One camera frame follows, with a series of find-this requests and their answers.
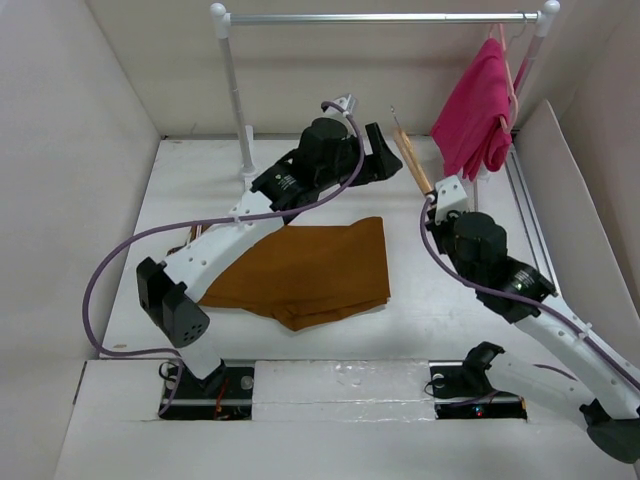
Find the wooden clothes hanger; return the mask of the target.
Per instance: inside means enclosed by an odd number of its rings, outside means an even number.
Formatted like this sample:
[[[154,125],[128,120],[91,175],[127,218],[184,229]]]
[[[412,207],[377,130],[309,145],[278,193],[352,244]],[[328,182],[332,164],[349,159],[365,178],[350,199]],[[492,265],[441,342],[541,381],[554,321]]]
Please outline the wooden clothes hanger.
[[[402,159],[404,160],[406,166],[408,167],[412,177],[414,178],[419,190],[421,193],[426,196],[430,192],[433,191],[433,186],[427,175],[420,165],[413,145],[409,139],[409,136],[406,134],[404,129],[402,128],[399,119],[396,114],[396,110],[393,105],[390,106],[391,114],[393,116],[395,122],[395,129],[393,132],[393,139],[398,148]]]

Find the brown trousers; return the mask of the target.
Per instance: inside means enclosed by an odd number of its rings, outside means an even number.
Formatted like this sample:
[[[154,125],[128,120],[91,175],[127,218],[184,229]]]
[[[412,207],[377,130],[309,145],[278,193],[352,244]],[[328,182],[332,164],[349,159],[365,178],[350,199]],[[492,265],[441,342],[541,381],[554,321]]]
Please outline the brown trousers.
[[[285,226],[210,283],[198,304],[243,309],[292,331],[384,306],[391,297],[380,217],[346,226]]]

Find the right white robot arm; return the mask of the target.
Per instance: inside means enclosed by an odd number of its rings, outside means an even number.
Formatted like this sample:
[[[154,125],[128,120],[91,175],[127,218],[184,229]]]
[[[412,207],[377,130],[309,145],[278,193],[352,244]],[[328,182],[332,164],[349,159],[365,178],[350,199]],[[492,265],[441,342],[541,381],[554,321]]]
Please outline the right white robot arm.
[[[507,233],[491,216],[452,210],[439,220],[435,208],[425,205],[420,221],[432,259],[568,370],[561,374],[521,362],[503,347],[482,342],[453,373],[433,381],[435,396],[518,395],[577,425],[610,457],[638,462],[638,369],[575,316],[538,270],[509,256]]]

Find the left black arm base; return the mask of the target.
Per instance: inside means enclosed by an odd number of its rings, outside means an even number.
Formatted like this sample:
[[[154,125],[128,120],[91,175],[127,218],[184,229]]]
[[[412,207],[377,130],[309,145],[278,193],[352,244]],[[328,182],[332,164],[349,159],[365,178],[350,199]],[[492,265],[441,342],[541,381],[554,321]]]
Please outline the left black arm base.
[[[163,381],[159,417],[175,421],[245,421],[252,418],[255,364],[227,364],[221,380],[204,387],[188,371],[179,382],[178,365],[165,361],[158,368]]]

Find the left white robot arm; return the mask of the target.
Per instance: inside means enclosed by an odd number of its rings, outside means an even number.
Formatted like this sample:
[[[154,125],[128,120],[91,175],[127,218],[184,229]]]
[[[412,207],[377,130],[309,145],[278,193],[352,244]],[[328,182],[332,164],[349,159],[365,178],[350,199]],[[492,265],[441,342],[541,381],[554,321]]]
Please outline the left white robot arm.
[[[221,224],[163,261],[145,258],[137,266],[140,305],[182,356],[196,393],[216,394],[225,369],[213,347],[210,318],[197,304],[213,281],[301,213],[349,187],[385,181],[401,167],[377,123],[351,135],[339,120],[317,118],[296,148],[252,182]]]

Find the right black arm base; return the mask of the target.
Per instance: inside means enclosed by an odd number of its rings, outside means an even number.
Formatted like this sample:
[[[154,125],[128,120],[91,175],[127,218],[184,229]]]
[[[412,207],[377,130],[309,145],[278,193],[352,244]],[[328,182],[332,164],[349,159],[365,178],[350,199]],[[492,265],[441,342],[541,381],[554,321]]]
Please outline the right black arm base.
[[[525,402],[491,387],[462,361],[429,361],[423,392],[434,403],[437,420],[528,419]]]

